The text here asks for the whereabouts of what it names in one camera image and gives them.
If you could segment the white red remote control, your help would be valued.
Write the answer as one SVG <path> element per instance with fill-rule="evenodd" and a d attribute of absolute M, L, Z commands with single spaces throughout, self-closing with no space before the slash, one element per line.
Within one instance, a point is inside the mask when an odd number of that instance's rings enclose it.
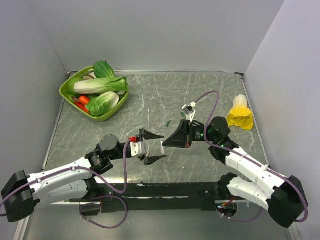
<path fill-rule="evenodd" d="M 161 153 L 165 154 L 164 146 L 163 146 L 163 141 L 160 141 L 160 147 L 161 147 Z"/>

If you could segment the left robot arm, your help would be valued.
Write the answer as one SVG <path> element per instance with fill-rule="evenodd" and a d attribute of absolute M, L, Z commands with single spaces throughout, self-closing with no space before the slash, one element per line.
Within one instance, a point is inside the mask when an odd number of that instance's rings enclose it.
<path fill-rule="evenodd" d="M 163 158 L 149 155 L 146 141 L 155 139 L 160 135 L 144 128 L 125 143 L 107 134 L 93 151 L 70 164 L 29 175 L 24 170 L 15 172 L 0 192 L 0 205 L 5 209 L 1 217 L 13 223 L 30 216 L 36 206 L 69 199 L 95 200 L 99 188 L 91 183 L 113 168 L 112 160 L 122 159 L 125 164 L 128 158 L 139 158 L 148 166 Z"/>

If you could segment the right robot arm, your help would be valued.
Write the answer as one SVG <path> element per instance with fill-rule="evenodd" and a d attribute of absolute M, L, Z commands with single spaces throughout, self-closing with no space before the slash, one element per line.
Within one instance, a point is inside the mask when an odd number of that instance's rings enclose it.
<path fill-rule="evenodd" d="M 193 142 L 210 143 L 213 158 L 246 177 L 228 173 L 219 180 L 218 193 L 223 199 L 232 196 L 246 199 L 267 210 L 280 226 L 289 228 L 306 213 L 308 201 L 301 181 L 274 172 L 247 154 L 229 138 L 231 130 L 224 117 L 214 117 L 205 127 L 198 121 L 183 119 L 177 130 L 163 142 L 163 147 L 188 149 Z"/>

